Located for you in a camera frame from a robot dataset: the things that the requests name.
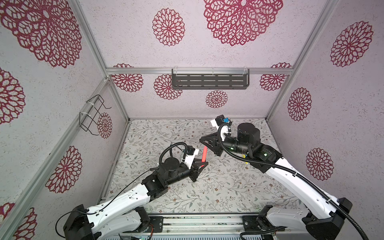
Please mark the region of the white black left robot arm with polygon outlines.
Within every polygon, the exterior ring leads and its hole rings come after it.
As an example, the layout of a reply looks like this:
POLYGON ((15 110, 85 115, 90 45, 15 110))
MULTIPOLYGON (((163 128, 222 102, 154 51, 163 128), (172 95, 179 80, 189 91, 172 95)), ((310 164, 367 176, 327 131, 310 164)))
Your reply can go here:
POLYGON ((104 240, 122 232, 143 232, 151 220, 144 205, 164 195, 171 184, 185 178, 196 182, 208 164, 199 159, 181 163, 176 158, 167 158, 126 193, 89 208, 75 207, 63 226, 65 239, 104 240))

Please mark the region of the pink highlighter pen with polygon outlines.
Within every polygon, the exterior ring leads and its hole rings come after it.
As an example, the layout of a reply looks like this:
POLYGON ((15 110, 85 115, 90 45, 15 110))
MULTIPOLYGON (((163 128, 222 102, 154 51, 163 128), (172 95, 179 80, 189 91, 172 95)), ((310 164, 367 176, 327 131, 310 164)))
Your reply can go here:
POLYGON ((204 146, 202 160, 201 160, 201 162, 204 163, 204 164, 201 166, 201 168, 206 165, 207 153, 208 153, 208 147, 204 146))

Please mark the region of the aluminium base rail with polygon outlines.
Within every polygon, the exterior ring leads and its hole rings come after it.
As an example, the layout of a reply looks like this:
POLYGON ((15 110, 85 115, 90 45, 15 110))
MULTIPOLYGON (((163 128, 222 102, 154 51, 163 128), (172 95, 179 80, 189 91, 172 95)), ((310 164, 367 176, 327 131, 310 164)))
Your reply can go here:
POLYGON ((271 224, 258 219, 258 213, 239 214, 147 214, 136 211, 124 214, 102 230, 103 239, 121 233, 162 235, 229 235, 243 232, 255 235, 257 231, 267 233, 271 224))

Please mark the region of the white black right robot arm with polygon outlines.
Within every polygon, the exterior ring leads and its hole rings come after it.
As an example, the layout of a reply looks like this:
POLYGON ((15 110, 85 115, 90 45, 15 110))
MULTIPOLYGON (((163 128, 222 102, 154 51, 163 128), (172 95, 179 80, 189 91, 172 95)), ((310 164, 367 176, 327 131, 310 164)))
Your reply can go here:
POLYGON ((286 228, 307 231, 316 240, 334 240, 345 220, 354 223, 349 215, 352 203, 346 198, 336 198, 312 183, 298 172, 281 153, 261 142, 260 130, 251 123, 238 126, 237 136, 231 136, 231 122, 213 122, 215 133, 200 138, 200 143, 220 156, 226 152, 242 162, 279 181, 306 206, 295 211, 265 206, 245 235, 268 235, 286 228))

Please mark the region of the dark grey wall shelf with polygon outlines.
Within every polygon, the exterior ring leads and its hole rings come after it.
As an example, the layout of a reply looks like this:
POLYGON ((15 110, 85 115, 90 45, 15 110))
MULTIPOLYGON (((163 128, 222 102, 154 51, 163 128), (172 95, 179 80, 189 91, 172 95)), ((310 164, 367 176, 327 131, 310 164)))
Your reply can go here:
POLYGON ((175 90, 246 90, 250 74, 179 74, 172 69, 171 83, 175 90))

